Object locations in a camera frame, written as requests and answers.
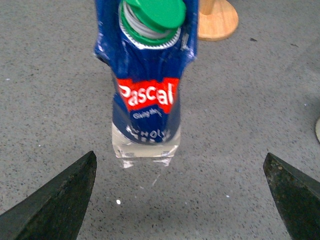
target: red label patch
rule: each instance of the red label patch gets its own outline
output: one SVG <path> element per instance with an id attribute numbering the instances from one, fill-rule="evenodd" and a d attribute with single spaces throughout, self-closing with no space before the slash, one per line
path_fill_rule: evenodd
<path id="1" fill-rule="evenodd" d="M 179 78 L 164 77 L 163 82 L 145 80 L 136 83 L 130 78 L 116 80 L 129 112 L 156 104 L 168 114 L 176 101 Z"/>

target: wooden furniture leg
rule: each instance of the wooden furniture leg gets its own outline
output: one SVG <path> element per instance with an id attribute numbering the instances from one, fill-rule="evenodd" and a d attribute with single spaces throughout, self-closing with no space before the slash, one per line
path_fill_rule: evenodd
<path id="1" fill-rule="evenodd" d="M 316 125 L 315 125 L 315 135 L 320 142 L 320 118 L 318 119 L 318 121 L 316 122 Z"/>
<path id="2" fill-rule="evenodd" d="M 198 38 L 219 41 L 235 32 L 239 17 L 227 0 L 199 0 Z"/>

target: bottle cap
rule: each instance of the bottle cap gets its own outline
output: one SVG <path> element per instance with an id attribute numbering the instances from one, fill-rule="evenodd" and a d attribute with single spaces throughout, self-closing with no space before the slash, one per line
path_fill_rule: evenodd
<path id="1" fill-rule="evenodd" d="M 184 23 L 183 0 L 123 0 L 121 20 L 128 33 L 146 45 L 169 41 Z"/>

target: gray floor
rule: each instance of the gray floor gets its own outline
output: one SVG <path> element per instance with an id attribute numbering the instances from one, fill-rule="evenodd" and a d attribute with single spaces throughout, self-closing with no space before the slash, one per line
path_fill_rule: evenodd
<path id="1" fill-rule="evenodd" d="M 94 2 L 2 0 L 0 214 L 94 150 L 79 240 L 289 240 L 262 166 L 272 152 L 320 180 L 320 1 L 230 2 L 237 31 L 199 42 L 181 81 L 176 156 L 123 169 Z"/>

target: bottle bottom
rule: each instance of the bottle bottom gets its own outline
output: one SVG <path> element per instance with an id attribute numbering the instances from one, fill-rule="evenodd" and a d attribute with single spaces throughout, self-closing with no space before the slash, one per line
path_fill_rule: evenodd
<path id="1" fill-rule="evenodd" d="M 180 126 L 170 141 L 144 145 L 128 139 L 112 123 L 112 145 L 117 158 L 172 158 L 180 145 Z"/>

